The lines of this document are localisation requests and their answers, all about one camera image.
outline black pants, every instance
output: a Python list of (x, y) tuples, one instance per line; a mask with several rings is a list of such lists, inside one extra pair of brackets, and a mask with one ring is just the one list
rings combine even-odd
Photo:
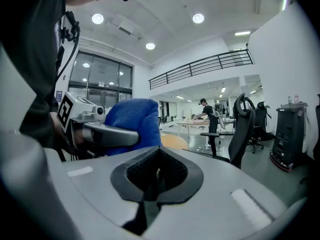
[[(216, 134), (217, 133), (217, 126), (218, 126), (218, 121), (217, 120), (214, 120), (213, 122), (210, 122), (209, 133)], [(217, 155), (215, 138), (216, 137), (209, 137), (213, 156)]]

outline black office chair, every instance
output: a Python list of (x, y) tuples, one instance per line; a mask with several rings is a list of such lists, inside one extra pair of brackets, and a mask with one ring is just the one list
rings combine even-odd
[[(245, 103), (246, 101), (249, 102), (249, 104), (253, 109), (246, 108), (246, 103)], [(218, 155), (212, 156), (209, 154), (197, 153), (190, 150), (189, 151), (202, 156), (225, 161), (238, 168), (241, 168), (241, 160), (242, 160), (242, 157), (244, 156), (248, 141), (250, 140), (250, 137), (252, 135), (252, 131), (255, 125), (256, 114), (254, 109), (255, 109), (255, 105), (248, 97), (245, 97), (244, 93), (242, 93), (241, 96), (238, 97), (234, 102), (233, 115), (237, 116), (237, 123), (236, 123), (235, 133), (233, 135), (233, 138), (228, 148), (230, 159), (222, 156), (218, 156)], [(208, 137), (219, 137), (219, 134), (217, 133), (208, 133), (208, 132), (202, 132), (200, 135), (208, 136)]]
[(255, 110), (255, 123), (252, 131), (251, 140), (247, 144), (248, 146), (253, 147), (252, 153), (256, 152), (256, 147), (259, 146), (261, 149), (264, 149), (264, 145), (260, 144), (259, 142), (262, 138), (267, 134), (266, 133), (266, 121), (267, 121), (267, 107), (265, 107), (265, 102), (259, 102), (257, 104), (257, 109)]

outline blue fabric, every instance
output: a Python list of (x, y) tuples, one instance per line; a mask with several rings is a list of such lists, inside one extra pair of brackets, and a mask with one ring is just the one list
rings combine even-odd
[(104, 122), (107, 126), (134, 130), (137, 144), (129, 147), (107, 147), (105, 155), (113, 156), (145, 147), (162, 146), (158, 125), (158, 103), (147, 98), (126, 99), (114, 105)]

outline window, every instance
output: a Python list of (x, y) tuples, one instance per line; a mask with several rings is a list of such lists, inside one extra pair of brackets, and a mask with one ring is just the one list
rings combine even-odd
[(104, 107), (107, 113), (118, 102), (132, 98), (132, 67), (80, 51), (68, 91)]

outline round ceiling light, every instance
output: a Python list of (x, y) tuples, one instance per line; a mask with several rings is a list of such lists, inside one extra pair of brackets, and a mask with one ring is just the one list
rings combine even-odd
[(203, 16), (201, 13), (197, 13), (192, 18), (194, 23), (202, 23), (205, 20), (205, 16)]
[(92, 21), (95, 24), (101, 24), (102, 22), (104, 22), (104, 17), (101, 14), (96, 13), (92, 16)]
[(148, 50), (153, 50), (156, 46), (153, 42), (148, 42), (145, 46)]

